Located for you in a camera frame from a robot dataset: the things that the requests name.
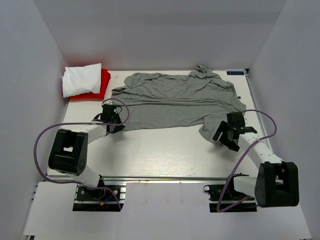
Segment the grey t shirt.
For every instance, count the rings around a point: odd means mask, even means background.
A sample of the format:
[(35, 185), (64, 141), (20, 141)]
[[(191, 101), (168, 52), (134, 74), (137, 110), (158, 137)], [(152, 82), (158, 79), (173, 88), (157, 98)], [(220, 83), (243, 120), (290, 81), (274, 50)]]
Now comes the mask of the grey t shirt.
[(120, 114), (126, 131), (199, 125), (211, 143), (227, 114), (246, 110), (234, 84), (201, 64), (187, 75), (134, 73), (111, 96), (128, 106)]

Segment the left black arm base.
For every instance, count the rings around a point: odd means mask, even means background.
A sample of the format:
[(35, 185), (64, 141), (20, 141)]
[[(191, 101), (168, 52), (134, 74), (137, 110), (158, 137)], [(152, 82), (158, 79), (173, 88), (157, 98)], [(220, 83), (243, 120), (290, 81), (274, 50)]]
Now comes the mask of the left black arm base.
[(106, 189), (91, 190), (84, 186), (76, 188), (73, 212), (120, 212), (116, 198), (122, 208), (125, 201), (125, 187), (121, 185), (107, 185), (113, 193)]

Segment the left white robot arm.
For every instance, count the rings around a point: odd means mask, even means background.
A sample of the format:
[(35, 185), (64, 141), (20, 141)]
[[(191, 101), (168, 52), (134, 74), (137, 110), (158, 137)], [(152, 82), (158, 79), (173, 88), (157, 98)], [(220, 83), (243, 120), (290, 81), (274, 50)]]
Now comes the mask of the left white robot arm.
[(78, 130), (59, 129), (48, 159), (48, 167), (88, 186), (88, 193), (99, 200), (105, 196), (102, 176), (87, 165), (88, 145), (125, 128), (115, 105), (105, 104), (93, 123)]

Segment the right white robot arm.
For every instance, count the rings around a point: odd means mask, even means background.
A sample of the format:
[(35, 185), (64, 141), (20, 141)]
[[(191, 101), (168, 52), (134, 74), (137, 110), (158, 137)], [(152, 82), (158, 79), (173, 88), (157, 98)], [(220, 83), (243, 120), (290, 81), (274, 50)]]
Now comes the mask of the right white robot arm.
[[(299, 204), (298, 167), (293, 162), (286, 162), (272, 152), (263, 143), (268, 136), (259, 137), (257, 130), (246, 126), (242, 112), (226, 115), (213, 136), (215, 142), (232, 151), (243, 150), (243, 154), (228, 176), (217, 202), (217, 212), (223, 213), (254, 198), (261, 208), (295, 207)], [(245, 157), (249, 157), (258, 170), (257, 177), (236, 174), (236, 170)], [(236, 200), (245, 197), (225, 208), (221, 208), (224, 195)]]

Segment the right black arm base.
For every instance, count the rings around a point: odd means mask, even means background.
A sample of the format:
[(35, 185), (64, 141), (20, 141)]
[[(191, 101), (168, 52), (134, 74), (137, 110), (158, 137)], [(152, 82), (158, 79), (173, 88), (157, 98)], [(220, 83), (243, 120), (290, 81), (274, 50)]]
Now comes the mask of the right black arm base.
[[(203, 187), (203, 191), (209, 195), (209, 211), (210, 213), (217, 213), (218, 201), (222, 193), (224, 184), (207, 184)], [(223, 195), (220, 210), (232, 205), (242, 199), (245, 199), (247, 195), (241, 192), (226, 190)], [(245, 213), (245, 212), (257, 212), (258, 206), (255, 199), (251, 197), (240, 204), (228, 209), (227, 213)]]

